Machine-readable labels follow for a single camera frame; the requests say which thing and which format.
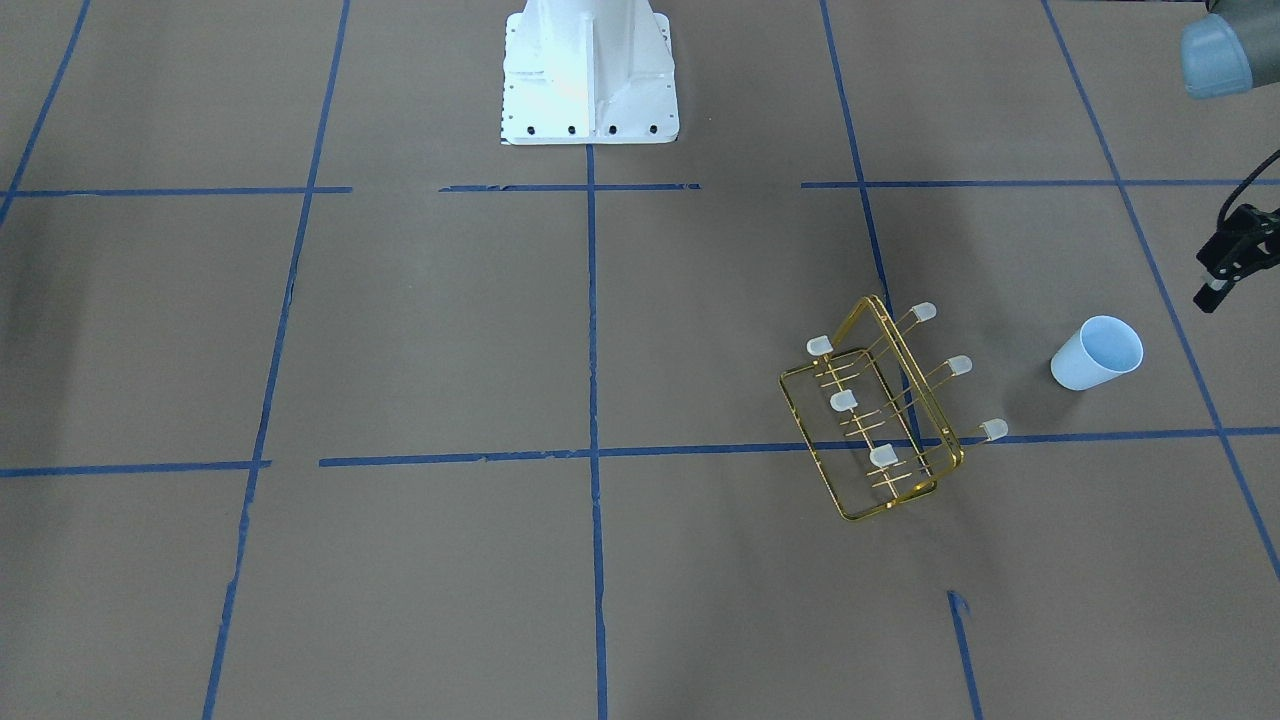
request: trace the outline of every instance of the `blue tape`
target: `blue tape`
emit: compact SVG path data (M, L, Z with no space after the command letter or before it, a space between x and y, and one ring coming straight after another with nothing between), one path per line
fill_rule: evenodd
M617 192L617 191L676 191L701 190L696 182L659 182L632 184L451 184L440 192Z
M76 44L79 42L79 33L84 29L84 18L88 17L88 4L90 0L81 3L79 15L76 17L76 27L72 28L72 37L67 41L67 50L63 51L63 60L58 64L58 72L54 73L54 82L49 86L49 94L45 95L45 102L40 106L40 114L36 115L36 124L31 128L31 135L27 137L27 146L22 150L22 158L18 160L18 169L13 173L13 179L9 182L9 192L4 197L4 202L0 202L0 227L4 227L5 218L9 217L9 208L13 206L15 193L18 187L22 184L22 176L27 173L27 164L31 163L31 154L36 151L36 141L40 140L40 132L45 128L45 120L49 118L49 109L54 106L54 97L58 96L58 88L63 85L63 76L67 74L67 65L72 61L72 54L76 53Z
M261 462L262 468L270 460ZM250 460L225 462L146 462L141 465L65 465L58 468L0 468L0 478L65 478L76 475L143 475L150 473L198 473L248 470Z
M1097 113L1093 111L1093 104L1089 101L1089 95L1084 90L1084 82L1080 79L1080 73L1075 69L1075 61L1071 59L1071 53L1066 47L1066 40L1062 37L1062 31L1057 24L1057 18L1053 17L1053 9L1050 8L1048 0L1041 0L1041 5L1044 8L1044 15L1048 18L1048 24L1053 29L1053 37L1057 38L1057 46L1061 49L1062 58L1066 60L1066 67L1071 73L1071 79L1075 82L1075 90L1079 92L1080 100L1084 102L1084 109L1089 115L1089 122L1093 124L1093 132L1098 137L1098 145L1102 147L1102 155L1107 159L1107 167L1111 168L1111 176L1116 181L1120 197L1124 200L1125 210L1129 213L1129 222L1133 223L1133 229L1138 234L1138 242L1142 245L1142 252L1147 259L1147 266L1151 269L1151 275L1156 281L1156 288L1160 291L1160 297L1165 302L1165 310L1169 313L1169 318L1174 323L1174 331L1178 333L1178 341L1181 343L1183 354L1187 355L1187 361L1192 368L1192 374L1196 377L1196 384L1204 401L1204 407L1208 410L1210 420L1213 423L1217 438L1222 445L1222 452L1226 454L1228 464L1231 466L1231 473L1235 475L1235 483L1240 488L1244 503L1248 506L1249 514L1253 516L1253 525L1258 532L1258 538L1262 541L1262 547L1271 561L1271 570L1275 573L1276 579L1280 580L1280 555L1276 553L1275 543L1271 542L1271 533L1267 530L1266 523L1262 520L1262 514L1258 512L1257 503L1253 500L1253 492L1249 489L1248 480L1244 479L1244 473L1240 470L1240 465L1235 459L1235 451L1231 448L1228 433L1222 428L1222 420L1219 418L1217 407L1213 405L1213 397L1208 392L1208 384L1204 382L1204 375L1201 373L1199 363L1197 363L1196 354L1192 351L1190 341L1187 338L1187 332L1183 329L1183 323L1178 318L1178 310L1174 307L1174 301L1169 295L1169 288L1165 286L1165 279L1160 274L1156 258L1151 251L1151 243L1147 242L1147 233L1142 229L1142 223L1138 220L1138 213L1133 208L1133 200L1129 197L1129 191L1125 188L1125 182L1120 177L1120 169L1116 165L1115 156L1111 154L1111 146L1107 143L1107 138L1102 133L1102 124L1098 122Z
M1280 434L1277 428L1229 428L1228 434L1238 436L1275 436ZM1212 428L1190 428L1176 430L1120 430L1105 433L1055 433L1030 436L1006 436L992 445L1041 445L1041 443L1066 443L1066 442L1130 442L1143 439L1178 439L1178 438L1212 438L1217 437L1217 430ZM893 447L910 447L906 438L886 439ZM978 445L986 442L982 437L960 438L963 445ZM937 438L922 438L924 447L940 445ZM852 441L823 441L815 442L818 450L863 450L865 443ZM737 445L655 445L631 447L598 447L594 452L599 457L655 457L663 455L742 455L742 454L768 454L768 452L801 452L806 448L803 442L756 442ZM374 465L442 465L451 462L500 462L515 460L573 460L590 457L593 450L524 450L516 452L448 452L438 455L372 455L352 457L325 457L320 460L321 468L358 468Z
M888 314L893 313L893 299L888 292L888 278L884 275L884 259L881 255L879 237L876 233L876 217L872 214L872 199L867 192L867 176L863 173L863 156L858 151L858 135L854 132L854 115L849 109L849 95L845 92L845 73L840 69L840 55L836 53L836 36L831 29L831 12L827 9L827 0L818 0L822 8L822 26L827 33L827 50L831 54L831 70L836 76L836 91L840 92L840 109L845 115L845 135L849 136L849 154L854 160L854 176L858 177L858 193L863 201L863 217L867 220L867 234L872 242L872 256L876 260L876 274L879 277L881 287L884 288L884 306Z
M333 105L333 92L338 82L338 67L342 61L342 45L347 35L347 18L351 14L351 0L342 1L342 15L338 19L338 37L333 46L333 60L329 64L329 82L325 86L324 102L320 106L320 123L316 127L315 145L311 151L311 169L307 173L307 190L302 195L302 211L298 215L298 231L293 238L293 254L289 258L289 274L284 283L284 299L280 302L280 319L275 329L275 345L271 350L271 366L266 374L266 389L262 393L262 415L253 441L253 459L244 486L244 503L241 506L239 534L236 541L236 569L227 583L227 596L223 598L223 615L218 626L218 642L214 647L214 660L209 669L209 687L205 692L204 720L212 720L214 706L218 702L218 684L221 679L223 660L227 655L227 638L230 633L232 615L236 609L236 591L239 587L241 570L244 564L244 546L248 542L250 506L257 492L257 478L262 469L262 452L266 446L266 429L271 420L271 402L275 397L275 383L280 373L280 357L284 355L284 337L289 327L289 309L293 305L293 284L298 277L298 261L307 234L307 222L311 215L311 199L315 197L316 177L320 173L320 158L324 151L324 136L329 124L329 109Z
M964 612L965 618L970 615L969 603L955 591L947 591L947 603L951 605L951 625L955 628L956 644L960 647L960 662L964 665L964 682L969 688L969 706L973 708L973 720L982 720L982 700L978 697L978 680L973 675L969 638L964 632L964 619L960 618L961 612Z
M1228 436L1280 436L1280 427L1262 427L1262 428L1222 428L1222 432Z
M1114 187L1115 181L1097 181L1097 179L1010 179L1010 181L867 181L864 183L859 182L803 182L801 188L805 190L832 190L832 188L852 188L852 187L874 187L874 188L893 188L893 187Z
M1240 184L1238 179L1126 179L1126 186L1190 186L1212 187ZM1254 184L1280 184L1280 179L1257 179ZM804 190L847 190L867 186L870 188L911 188L911 187L1115 187L1114 179L973 179L973 181L810 181L801 182Z
M324 457L321 468L365 468L374 465L448 465L454 462L509 462L513 460L568 460L590 456L590 450L527 450L517 452L447 452L440 455L379 455Z
M596 314L596 264L595 264L595 147L586 146L586 299L588 322L588 368L590 370L590 459L591 459L591 553L595 570L595 703L599 720L609 717L609 673L604 629L604 533L600 518L600 424L599 410L599 345Z
M316 195L351 193L351 186L311 188ZM119 190L19 190L17 197L184 197L205 195L303 195L306 187L155 187Z

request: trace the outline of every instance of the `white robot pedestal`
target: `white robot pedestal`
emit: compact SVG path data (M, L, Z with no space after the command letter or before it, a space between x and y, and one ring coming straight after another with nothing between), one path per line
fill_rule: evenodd
M529 0L507 18L502 141L671 142L671 23L648 0Z

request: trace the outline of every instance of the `metal rack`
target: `metal rack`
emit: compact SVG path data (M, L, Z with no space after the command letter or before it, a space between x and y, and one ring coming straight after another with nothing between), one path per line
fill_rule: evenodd
M809 341L806 348L814 360L778 378L831 500L846 520L863 520L924 497L937 489L940 478L964 462L964 446L936 391L972 370L973 363L966 355L956 355L924 372L905 340L936 315L933 304L922 302L895 322L879 297L863 297L833 336ZM804 378L809 382L801 384ZM801 410L800 393L826 400L822 429L837 433L831 439L815 439L813 415L820 409ZM979 445L987 443L1005 437L1009 425L993 418L979 424L978 432ZM900 457L900 450L906 451L905 457ZM856 480L860 474L865 482L836 477L836 464L844 466L842 475ZM851 510L851 501L842 496L859 484L870 495L870 503Z

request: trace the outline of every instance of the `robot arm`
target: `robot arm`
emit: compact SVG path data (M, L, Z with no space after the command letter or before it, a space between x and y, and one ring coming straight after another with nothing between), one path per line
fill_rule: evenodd
M1280 82L1280 0L1206 0L1183 29L1183 79L1197 100Z

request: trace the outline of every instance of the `plastic cup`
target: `plastic cup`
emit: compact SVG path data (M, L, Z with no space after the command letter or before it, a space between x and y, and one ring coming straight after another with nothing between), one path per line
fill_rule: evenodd
M1053 355L1050 369L1066 389L1089 389L1142 364L1142 340L1117 318L1096 315Z

